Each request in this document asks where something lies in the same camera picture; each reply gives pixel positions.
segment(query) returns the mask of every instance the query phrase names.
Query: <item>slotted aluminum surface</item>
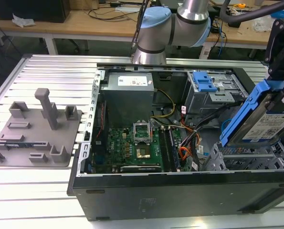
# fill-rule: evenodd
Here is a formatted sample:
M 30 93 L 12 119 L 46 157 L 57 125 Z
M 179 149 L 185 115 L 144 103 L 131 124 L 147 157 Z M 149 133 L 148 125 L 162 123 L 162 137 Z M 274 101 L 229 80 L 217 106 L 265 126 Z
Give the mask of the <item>slotted aluminum surface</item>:
M 85 113 L 77 133 L 77 144 L 74 145 L 77 149 L 83 138 L 81 131 L 85 125 L 97 63 L 130 63 L 130 59 L 34 55 L 21 60 L 0 89 L 0 130 L 10 116 L 8 109 L 13 101 L 25 101 L 29 108 L 40 108 L 33 95 L 38 87 L 47 87 L 50 100 L 57 104 L 57 108 L 76 104 Z M 242 67 L 255 83 L 261 81 L 266 72 L 259 62 L 168 59 L 168 64 Z M 66 195 L 72 163 L 67 168 L 57 169 L 0 167 L 0 228 L 284 228 L 284 203 L 261 215 L 90 223 L 76 198 Z

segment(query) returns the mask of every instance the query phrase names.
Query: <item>black cable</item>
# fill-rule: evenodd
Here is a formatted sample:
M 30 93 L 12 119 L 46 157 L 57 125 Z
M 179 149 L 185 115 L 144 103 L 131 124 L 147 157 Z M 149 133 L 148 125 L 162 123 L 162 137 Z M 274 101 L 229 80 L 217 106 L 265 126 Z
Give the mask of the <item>black cable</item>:
M 215 29 L 218 29 L 218 31 L 220 30 L 220 27 L 218 27 L 218 26 L 212 25 L 212 27 L 215 28 Z M 209 55 L 211 54 L 211 52 L 213 51 L 213 49 L 216 47 L 216 45 L 217 45 L 217 43 L 218 43 L 218 41 L 219 41 L 219 38 L 220 38 L 220 33 L 218 34 L 217 41 L 215 42 L 215 44 L 213 45 L 213 47 L 211 47 L 211 49 L 210 49 L 210 51 L 209 51 Z
M 199 130 L 202 126 L 206 125 L 207 123 L 209 123 L 211 120 L 213 120 L 214 118 L 217 118 L 219 115 L 221 115 L 222 112 L 224 112 L 227 109 L 230 109 L 231 107 L 235 107 L 235 106 L 239 106 L 241 105 L 242 102 L 235 102 L 232 104 L 226 104 L 224 106 L 221 106 L 220 108 L 218 108 L 217 110 L 215 110 L 214 112 L 206 115 L 205 117 L 203 117 L 199 123 L 195 126 L 195 130 Z M 193 139 L 193 137 L 196 135 L 196 132 L 194 131 L 185 141 L 185 143 L 182 144 L 182 146 L 187 146 L 190 141 Z
M 271 13 L 274 13 L 280 10 L 284 10 L 284 0 L 283 0 L 281 2 L 272 4 L 269 6 L 264 6 L 264 7 L 261 7 L 257 10 L 254 10 L 248 13 L 244 13 L 244 14 L 236 15 L 236 16 L 229 16 L 227 15 L 226 10 L 228 8 L 230 1 L 231 0 L 225 0 L 220 10 L 220 18 L 226 23 L 239 23 L 239 22 L 249 21 L 249 20 L 253 20 L 256 18 L 269 15 Z
M 225 48 L 225 47 L 226 47 L 226 44 L 227 44 L 227 42 L 228 42 L 228 37 L 227 37 L 227 35 L 225 34 L 225 32 L 222 31 L 222 33 L 223 33 L 224 37 L 226 38 L 226 42 L 224 43 L 224 48 Z
M 140 33 L 142 21 L 143 21 L 144 14 L 145 14 L 145 11 L 147 9 L 148 3 L 149 3 L 149 0 L 143 0 L 143 2 L 142 2 L 142 7 L 141 7 L 139 14 L 138 14 L 138 17 L 137 17 L 137 29 L 136 29 L 136 31 L 133 35 L 133 38 L 132 38 L 132 41 L 131 41 L 131 44 L 130 44 L 129 57 L 131 57 L 131 51 L 132 51 L 133 44 L 137 42 L 138 35 Z
M 133 46 L 133 43 L 134 43 L 136 35 L 137 35 L 137 28 L 138 28 L 138 25 L 140 23 L 140 17 L 141 17 L 142 11 L 144 10 L 144 4 L 145 4 L 145 0 L 142 1 L 142 6 L 141 6 L 141 8 L 140 8 L 140 10 L 138 12 L 136 30 L 134 32 L 134 35 L 133 35 L 131 43 L 130 43 L 129 57 L 131 57 L 132 46 Z
M 5 55 L 5 54 L 3 53 L 3 51 L 1 50 L 1 46 L 0 46 L 0 53 L 1 53 L 2 57 L 3 57 L 6 61 L 8 61 L 7 58 L 12 59 L 12 60 L 15 61 L 16 63 L 18 63 L 18 62 L 20 61 L 20 60 L 17 60 L 17 59 L 15 59 L 15 58 L 11 57 L 11 56 Z
M 13 45 L 14 49 L 22 56 L 22 53 L 17 49 L 17 47 L 12 43 L 11 39 L 4 33 L 4 31 L 0 27 L 0 31 L 4 34 L 4 36 L 9 40 L 9 42 Z
M 160 123 L 161 125 L 169 125 L 169 124 L 166 124 L 166 123 L 164 123 L 164 122 L 162 122 L 162 121 L 160 121 L 160 120 L 158 120 L 157 118 L 152 118 L 152 119 L 154 119 L 154 120 L 156 120 L 158 123 Z
M 93 10 L 89 11 L 89 13 L 88 13 L 89 17 L 94 18 L 94 19 L 98 19 L 98 20 L 103 20 L 103 21 L 110 21 L 110 20 L 113 21 L 113 20 L 121 19 L 122 17 L 127 16 L 129 14 L 137 13 L 137 12 L 125 13 L 123 15 L 119 15 L 119 16 L 112 17 L 112 18 L 98 18 L 98 17 L 94 17 L 94 16 L 90 15 L 91 12 L 94 12 L 94 11 Z
M 191 151 L 191 155 L 193 156 L 193 162 L 196 163 L 198 166 L 197 171 L 200 171 L 200 161 L 199 161 L 199 158 L 196 152 L 196 137 L 194 137 L 192 141 L 190 142 L 190 151 Z

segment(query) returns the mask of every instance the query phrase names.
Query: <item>desk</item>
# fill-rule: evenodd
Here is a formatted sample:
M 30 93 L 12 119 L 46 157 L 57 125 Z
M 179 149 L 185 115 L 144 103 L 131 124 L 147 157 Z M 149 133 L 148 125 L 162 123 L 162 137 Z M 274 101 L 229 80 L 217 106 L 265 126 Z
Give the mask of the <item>desk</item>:
M 253 5 L 253 0 L 243 0 L 247 6 Z M 263 4 L 272 4 L 272 1 L 265 1 Z M 96 12 L 105 13 L 111 9 L 99 9 Z M 101 17 L 114 17 L 122 15 L 121 12 L 111 12 Z M 136 20 L 137 14 L 129 15 Z M 72 10 L 64 23 L 50 23 L 36 21 L 36 26 L 20 28 L 11 21 L 0 21 L 0 27 L 9 36 L 38 37 L 44 38 L 49 54 L 56 55 L 58 51 L 54 38 L 81 39 L 81 40 L 101 40 L 101 41 L 122 41 L 130 42 L 136 29 L 134 21 L 106 22 L 90 18 L 82 10 Z M 265 49 L 269 32 L 255 32 L 252 29 L 252 21 L 241 24 L 240 28 L 229 28 L 225 23 L 223 31 L 228 37 L 226 47 Z M 203 45 L 200 55 L 201 59 L 207 59 L 210 48 L 217 40 L 216 34 L 210 34 Z
M 8 109 L 13 101 L 25 101 L 29 108 L 41 108 L 40 102 L 31 98 L 38 87 L 44 87 L 50 90 L 50 100 L 56 103 L 57 109 L 64 109 L 65 104 L 77 104 L 77 109 L 84 112 L 74 145 L 77 149 L 83 138 L 81 131 L 85 125 L 96 66 L 108 62 L 130 63 L 130 59 L 61 55 L 23 58 L 0 88 L 0 131 L 10 116 Z M 266 73 L 260 62 L 167 59 L 167 63 L 199 67 L 209 63 L 218 67 L 223 63 L 242 67 L 255 83 L 261 81 Z M 0 228 L 284 229 L 284 202 L 264 214 L 255 215 L 88 222 L 76 197 L 66 194 L 72 164 L 73 160 L 64 168 L 0 167 Z
M 104 8 L 96 12 L 106 13 L 112 10 Z M 120 15 L 123 13 L 115 11 L 100 15 L 100 17 L 109 18 Z M 131 14 L 128 17 L 137 20 L 137 15 L 138 13 Z M 35 26 L 20 28 L 11 21 L 0 20 L 0 27 L 8 36 L 44 38 L 50 55 L 58 54 L 54 38 L 130 42 L 136 29 L 136 22 L 132 20 L 100 21 L 90 18 L 87 11 L 82 10 L 72 10 L 64 23 L 44 21 L 36 21 L 35 23 Z

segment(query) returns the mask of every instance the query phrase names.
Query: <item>yellow wire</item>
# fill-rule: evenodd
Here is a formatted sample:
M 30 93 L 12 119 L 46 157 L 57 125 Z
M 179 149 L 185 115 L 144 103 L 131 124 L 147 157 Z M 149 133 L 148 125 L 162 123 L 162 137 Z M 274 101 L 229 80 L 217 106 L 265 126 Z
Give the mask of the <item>yellow wire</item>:
M 167 118 L 167 117 L 170 117 L 176 110 L 176 105 L 174 103 L 174 101 L 171 99 L 171 97 L 166 93 L 164 92 L 163 90 L 161 89 L 157 89 L 158 91 L 162 92 L 164 95 L 166 95 L 166 97 L 171 101 L 172 103 L 172 110 L 169 114 L 165 114 L 165 115 L 154 115 L 154 116 L 151 116 L 152 118 Z

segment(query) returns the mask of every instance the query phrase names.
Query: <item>robotic arm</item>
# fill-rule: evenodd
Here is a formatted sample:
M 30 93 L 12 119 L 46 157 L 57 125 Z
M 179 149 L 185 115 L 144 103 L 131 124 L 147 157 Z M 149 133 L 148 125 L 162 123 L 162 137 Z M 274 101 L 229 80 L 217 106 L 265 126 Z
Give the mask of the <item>robotic arm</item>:
M 210 32 L 208 3 L 209 0 L 185 0 L 177 14 L 164 7 L 146 9 L 133 63 L 166 64 L 167 45 L 202 45 Z

